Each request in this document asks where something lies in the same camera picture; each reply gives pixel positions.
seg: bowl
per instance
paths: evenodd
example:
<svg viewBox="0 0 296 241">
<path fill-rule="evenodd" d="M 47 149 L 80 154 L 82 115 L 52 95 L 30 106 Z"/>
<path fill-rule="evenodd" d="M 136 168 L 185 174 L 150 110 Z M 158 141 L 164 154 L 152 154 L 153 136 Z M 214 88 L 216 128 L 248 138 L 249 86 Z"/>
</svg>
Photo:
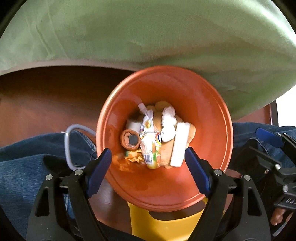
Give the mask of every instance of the bowl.
<svg viewBox="0 0 296 241">
<path fill-rule="evenodd" d="M 211 166 L 225 171 L 231 157 L 233 131 L 227 106 L 216 89 L 198 74 L 173 66 L 156 66 L 133 73 L 107 98 L 97 125 L 96 144 L 112 152 L 106 179 L 126 201 L 156 212 L 189 207 L 204 198 L 190 171 L 181 167 L 148 169 L 124 159 L 120 134 L 126 121 L 139 114 L 138 104 L 168 101 L 184 122 L 196 127 L 189 146 Z"/>
</svg>

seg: wooden floor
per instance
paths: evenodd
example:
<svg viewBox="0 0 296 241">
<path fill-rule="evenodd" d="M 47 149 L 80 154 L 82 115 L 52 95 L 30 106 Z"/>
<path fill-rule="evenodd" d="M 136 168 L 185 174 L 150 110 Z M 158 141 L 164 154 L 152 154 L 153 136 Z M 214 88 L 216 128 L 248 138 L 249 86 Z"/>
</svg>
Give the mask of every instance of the wooden floor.
<svg viewBox="0 0 296 241">
<path fill-rule="evenodd" d="M 64 131 L 75 123 L 96 130 L 106 98 L 131 73 L 99 67 L 57 66 L 0 76 L 0 146 L 39 134 Z M 266 107 L 244 120 L 269 123 L 268 110 Z M 90 203 L 98 220 L 131 232 L 127 202 L 107 181 L 103 181 Z"/>
</svg>

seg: green fabric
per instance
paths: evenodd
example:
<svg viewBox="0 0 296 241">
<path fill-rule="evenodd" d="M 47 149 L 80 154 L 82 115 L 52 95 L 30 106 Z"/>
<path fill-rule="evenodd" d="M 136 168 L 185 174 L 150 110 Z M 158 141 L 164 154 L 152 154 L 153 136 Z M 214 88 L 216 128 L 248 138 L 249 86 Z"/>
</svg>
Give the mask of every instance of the green fabric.
<svg viewBox="0 0 296 241">
<path fill-rule="evenodd" d="M 0 74 L 58 59 L 191 69 L 233 120 L 296 83 L 296 35 L 270 0 L 28 0 L 0 39 Z"/>
</svg>

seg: metal pin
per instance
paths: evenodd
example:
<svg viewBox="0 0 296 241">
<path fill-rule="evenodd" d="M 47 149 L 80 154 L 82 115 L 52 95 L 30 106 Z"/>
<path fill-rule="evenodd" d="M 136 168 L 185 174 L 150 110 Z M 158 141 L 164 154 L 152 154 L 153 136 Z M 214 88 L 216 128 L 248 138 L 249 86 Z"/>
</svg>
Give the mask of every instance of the metal pin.
<svg viewBox="0 0 296 241">
<path fill-rule="evenodd" d="M 247 180 L 247 181 L 250 181 L 251 177 L 249 175 L 244 175 L 244 179 Z"/>
<path fill-rule="evenodd" d="M 221 176 L 222 175 L 222 171 L 220 169 L 215 169 L 214 173 L 217 175 L 217 176 Z"/>
<path fill-rule="evenodd" d="M 48 181 L 51 180 L 52 179 L 52 175 L 51 174 L 48 174 L 45 179 L 48 180 Z"/>
<path fill-rule="evenodd" d="M 283 186 L 283 191 L 284 191 L 284 192 L 287 192 L 288 190 L 289 190 L 289 188 L 288 188 L 287 185 Z"/>
<path fill-rule="evenodd" d="M 79 176 L 79 175 L 81 175 L 82 173 L 83 173 L 82 169 L 77 169 L 77 170 L 75 171 L 75 175 L 76 175 L 76 176 Z"/>
</svg>

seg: yellow plastic object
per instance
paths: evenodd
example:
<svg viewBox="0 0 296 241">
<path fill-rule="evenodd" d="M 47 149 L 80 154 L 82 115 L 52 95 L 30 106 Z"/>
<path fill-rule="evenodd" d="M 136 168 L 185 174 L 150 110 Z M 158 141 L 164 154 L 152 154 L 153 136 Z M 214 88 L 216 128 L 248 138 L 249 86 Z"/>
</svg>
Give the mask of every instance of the yellow plastic object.
<svg viewBox="0 0 296 241">
<path fill-rule="evenodd" d="M 191 235 L 201 214 L 200 211 L 192 216 L 161 221 L 154 219 L 148 210 L 141 209 L 128 203 L 131 212 L 132 234 L 146 241 L 185 241 Z"/>
</svg>

